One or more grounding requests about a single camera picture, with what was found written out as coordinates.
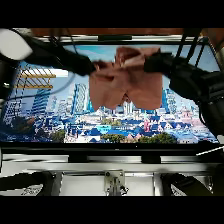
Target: robotic arm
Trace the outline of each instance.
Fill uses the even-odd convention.
[[[185,29],[176,57],[171,53],[158,52],[146,58],[144,71],[162,72],[170,79],[173,91],[199,106],[201,120],[203,117],[202,121],[209,130],[216,137],[224,136],[224,74],[210,73],[188,64],[200,32],[201,29]],[[187,36],[195,38],[187,58],[181,58],[179,56]],[[95,70],[88,57],[65,50],[56,38],[45,43],[15,30],[0,29],[0,110],[12,91],[17,67],[22,60],[65,69],[81,76],[90,75]]]

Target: blue sky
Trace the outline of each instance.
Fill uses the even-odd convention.
[[[145,45],[145,44],[144,45],[135,45],[135,46],[132,45],[132,47],[137,47],[137,48],[154,47],[154,46],[161,47],[162,52],[172,52],[173,55],[176,54],[177,49],[178,49],[178,45]],[[104,60],[104,61],[113,61],[114,60],[114,56],[116,54],[117,47],[118,47],[118,45],[80,45],[80,46],[76,46],[78,52],[80,54],[87,55],[90,58],[90,60]],[[72,45],[66,46],[66,48],[70,51],[74,51],[74,48]],[[190,49],[190,46],[188,46],[188,45],[184,46],[181,56],[186,57],[189,49]],[[191,64],[196,63],[200,49],[201,49],[201,46],[196,47],[194,55],[192,56],[192,58],[190,60]],[[219,67],[216,63],[213,53],[208,46],[205,47],[205,49],[202,53],[198,67],[202,68],[204,70],[207,70],[207,71],[218,71],[219,70]],[[67,78],[51,79],[51,84],[54,86],[51,91],[53,92],[53,91],[61,88],[63,85],[65,85],[68,82],[71,75],[74,75],[74,74],[69,72],[69,77],[67,77]],[[76,75],[73,82],[84,83],[84,84],[88,85],[88,76],[81,77],[81,76]],[[166,77],[163,77],[163,88],[164,89],[169,88],[169,79],[167,79]],[[35,95],[36,92],[37,92],[37,90],[26,89],[24,91],[24,96],[25,95]],[[58,100],[63,100],[63,99],[67,100],[68,92],[69,92],[69,86],[67,86],[60,93],[55,94],[55,96],[58,98]],[[15,91],[13,91],[11,97],[14,97],[14,96],[15,96]],[[26,103],[26,105],[27,105],[26,109],[31,109],[33,100],[34,100],[34,97],[23,99],[23,103]],[[177,101],[178,107],[181,106],[181,101],[184,104],[186,104],[187,107],[194,105],[193,101],[183,99],[179,96],[176,97],[176,101]]]

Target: black frame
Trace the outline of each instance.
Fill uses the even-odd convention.
[[[209,46],[216,62],[222,70],[212,47],[209,38],[204,37],[205,41],[198,42],[197,45]],[[184,45],[191,45],[193,40],[185,40]],[[72,42],[62,42],[64,46],[72,45]],[[127,40],[127,41],[76,41],[76,45],[180,45],[180,40]],[[1,142],[0,147],[3,154],[31,154],[31,155],[196,155],[219,146],[218,143],[211,144],[139,144],[139,143],[26,143],[26,142]]]

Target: television screen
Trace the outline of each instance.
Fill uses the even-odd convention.
[[[131,44],[131,47],[161,48],[162,52],[176,54],[179,45]],[[80,54],[90,60],[114,61],[118,45],[77,45]],[[201,45],[195,49],[190,63],[195,64]],[[74,51],[72,45],[65,48]],[[190,45],[183,47],[181,56],[186,57]],[[217,139],[199,119],[197,105],[180,97],[169,89],[169,79],[163,76],[162,104],[156,110],[144,110],[125,102],[115,110],[100,107],[94,111],[89,97],[89,77],[75,75],[69,85],[63,87],[73,73],[42,69],[34,65],[21,67],[29,72],[45,74],[38,79],[20,78],[11,98],[4,107],[1,120],[2,142],[49,142],[49,143],[172,143],[188,144]],[[219,71],[219,66],[209,45],[206,45],[198,64],[207,71]]]

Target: folded fabric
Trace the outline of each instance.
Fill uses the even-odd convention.
[[[162,73],[145,73],[147,56],[159,48],[117,48],[115,63],[97,61],[90,75],[90,100],[94,110],[100,106],[115,109],[133,102],[137,108],[154,110],[162,101]]]

